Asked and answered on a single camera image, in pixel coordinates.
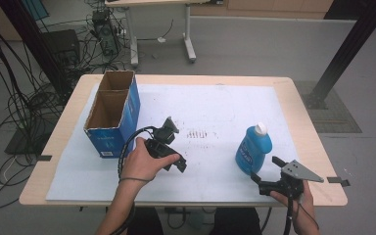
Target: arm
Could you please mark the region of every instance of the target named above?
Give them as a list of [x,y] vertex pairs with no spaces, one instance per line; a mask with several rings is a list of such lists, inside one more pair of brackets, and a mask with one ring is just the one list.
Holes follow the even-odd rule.
[[136,138],[136,148],[125,159],[121,181],[97,234],[111,234],[118,229],[127,219],[140,189],[153,180],[161,168],[179,159],[176,154],[154,159],[146,150],[144,142],[143,138]]
[[[279,203],[287,206],[288,199],[277,192],[271,191],[270,196]],[[309,184],[304,180],[303,200],[299,205],[297,201],[293,202],[293,226],[295,232],[300,235],[318,235],[319,227],[315,221],[315,209],[313,206],[313,196],[310,193]]]

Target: wooden desk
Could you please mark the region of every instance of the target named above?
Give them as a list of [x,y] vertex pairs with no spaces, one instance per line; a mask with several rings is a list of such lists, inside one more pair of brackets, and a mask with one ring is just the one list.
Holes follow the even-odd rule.
[[192,46],[190,37],[190,16],[191,16],[191,4],[193,3],[205,3],[210,0],[119,0],[114,2],[107,2],[106,6],[110,8],[122,8],[124,9],[126,20],[127,20],[127,30],[130,38],[130,63],[136,68],[139,64],[138,50],[137,50],[137,39],[134,32],[134,25],[132,19],[131,9],[140,6],[152,6],[152,5],[185,5],[185,32],[183,33],[183,38],[185,42],[185,47],[188,52],[188,58],[191,63],[194,63],[197,59],[194,47]]
[[[24,205],[77,205],[105,206],[100,202],[46,201],[47,192],[54,178],[60,156],[67,146],[78,117],[85,106],[94,84],[99,83],[100,74],[84,75],[74,89],[70,100],[50,138],[43,155],[51,155],[50,162],[38,162],[20,197]],[[285,120],[301,164],[326,179],[336,176],[322,143],[306,112],[305,106],[295,87],[287,77],[261,76],[205,76],[205,75],[146,75],[137,74],[138,84],[200,84],[200,85],[243,85],[272,86],[277,94]],[[347,196],[340,184],[325,182],[310,183],[316,206],[344,206]]]

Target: black metal pole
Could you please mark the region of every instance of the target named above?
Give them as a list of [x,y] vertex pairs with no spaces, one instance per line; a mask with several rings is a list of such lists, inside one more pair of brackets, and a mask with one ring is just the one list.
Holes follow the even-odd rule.
[[310,94],[304,95],[309,109],[325,109],[325,98],[376,28],[376,0],[369,1],[344,43]]
[[61,102],[67,103],[72,87],[66,80],[66,75],[56,62],[53,54],[46,45],[35,20],[29,14],[22,0],[0,0],[0,7],[18,32],[23,42],[47,75],[54,89],[59,94]]

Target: table leg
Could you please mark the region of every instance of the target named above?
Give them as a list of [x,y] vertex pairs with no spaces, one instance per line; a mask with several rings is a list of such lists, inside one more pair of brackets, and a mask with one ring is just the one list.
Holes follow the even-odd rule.
[[130,63],[133,67],[137,67],[139,64],[138,52],[137,52],[137,39],[133,31],[132,15],[130,8],[123,8],[127,20],[127,31],[130,39]]
[[197,56],[194,52],[194,47],[192,46],[191,37],[190,37],[190,27],[191,27],[191,6],[190,4],[185,5],[185,33],[183,33],[185,47],[187,48],[188,58],[191,63],[194,63],[197,59]]

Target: blue box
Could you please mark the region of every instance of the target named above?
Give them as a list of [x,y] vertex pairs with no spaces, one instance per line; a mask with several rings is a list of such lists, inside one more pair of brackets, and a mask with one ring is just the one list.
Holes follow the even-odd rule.
[[[106,71],[84,131],[102,158],[118,158],[136,131],[140,99],[134,71]],[[133,141],[127,153],[133,149]]]

